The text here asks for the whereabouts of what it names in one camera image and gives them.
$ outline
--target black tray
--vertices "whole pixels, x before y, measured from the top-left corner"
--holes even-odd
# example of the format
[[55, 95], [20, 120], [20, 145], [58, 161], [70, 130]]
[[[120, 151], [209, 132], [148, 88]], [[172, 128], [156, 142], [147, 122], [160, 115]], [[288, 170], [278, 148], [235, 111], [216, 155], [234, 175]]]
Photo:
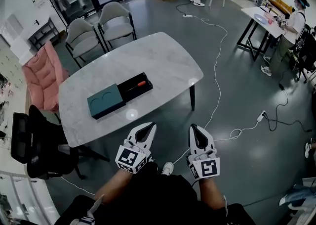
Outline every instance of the black tray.
[[[146, 81], [146, 84], [140, 87], [135, 87], [142, 81]], [[153, 84], [148, 80], [145, 72], [135, 77], [132, 77], [131, 79], [118, 85], [118, 90], [125, 103], [140, 96], [141, 94], [144, 94], [145, 92], [151, 90], [152, 88], [153, 88]]]
[[11, 157], [22, 164], [27, 163], [31, 147], [28, 118], [24, 113], [13, 113]]

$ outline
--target teal box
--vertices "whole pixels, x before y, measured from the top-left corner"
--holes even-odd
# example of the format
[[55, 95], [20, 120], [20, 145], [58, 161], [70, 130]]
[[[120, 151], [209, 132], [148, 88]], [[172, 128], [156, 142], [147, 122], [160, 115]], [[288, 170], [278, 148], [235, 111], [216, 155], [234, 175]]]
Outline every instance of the teal box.
[[96, 120], [126, 105], [116, 84], [88, 97], [87, 100], [91, 116]]

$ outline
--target white shirt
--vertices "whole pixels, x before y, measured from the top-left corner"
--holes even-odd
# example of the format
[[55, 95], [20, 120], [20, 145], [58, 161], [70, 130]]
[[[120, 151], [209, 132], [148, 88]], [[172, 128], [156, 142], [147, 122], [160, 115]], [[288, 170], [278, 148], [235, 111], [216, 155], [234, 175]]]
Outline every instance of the white shirt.
[[297, 34], [296, 34], [297, 40], [300, 38], [303, 28], [305, 26], [304, 16], [300, 14], [299, 12], [305, 15], [303, 10], [297, 10], [290, 15], [290, 19], [288, 20], [288, 26], [293, 27], [297, 31]]

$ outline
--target white sneaker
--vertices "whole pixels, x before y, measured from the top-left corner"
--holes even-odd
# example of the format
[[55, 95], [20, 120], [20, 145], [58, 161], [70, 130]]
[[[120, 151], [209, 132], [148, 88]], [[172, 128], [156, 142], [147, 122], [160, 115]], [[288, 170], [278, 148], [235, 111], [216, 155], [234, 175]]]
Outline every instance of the white sneaker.
[[205, 6], [205, 4], [203, 4], [201, 2], [194, 2], [193, 5], [200, 6], [200, 7], [204, 7]]
[[306, 144], [305, 144], [305, 157], [306, 157], [306, 158], [308, 158], [309, 155], [310, 155], [310, 154], [309, 154], [310, 149], [311, 149], [311, 145], [308, 144], [308, 142], [306, 142]]
[[262, 71], [263, 73], [265, 73], [268, 77], [270, 77], [270, 76], [272, 75], [272, 73], [271, 73], [269, 67], [261, 66], [260, 68], [261, 68], [261, 71]]
[[270, 65], [271, 57], [263, 56], [263, 59]]
[[173, 163], [171, 162], [166, 162], [165, 165], [163, 166], [161, 175], [171, 175], [171, 173], [173, 172]]

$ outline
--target plug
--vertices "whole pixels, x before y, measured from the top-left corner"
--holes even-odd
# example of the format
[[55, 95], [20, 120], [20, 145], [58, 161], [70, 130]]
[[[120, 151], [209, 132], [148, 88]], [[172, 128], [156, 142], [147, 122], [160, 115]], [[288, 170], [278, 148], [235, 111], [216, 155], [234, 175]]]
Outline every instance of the plug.
[[284, 90], [284, 86], [282, 84], [278, 85], [280, 87], [281, 90]]
[[260, 113], [259, 117], [257, 118], [257, 121], [258, 122], [262, 121], [265, 114], [266, 114], [266, 111], [262, 111], [262, 113]]

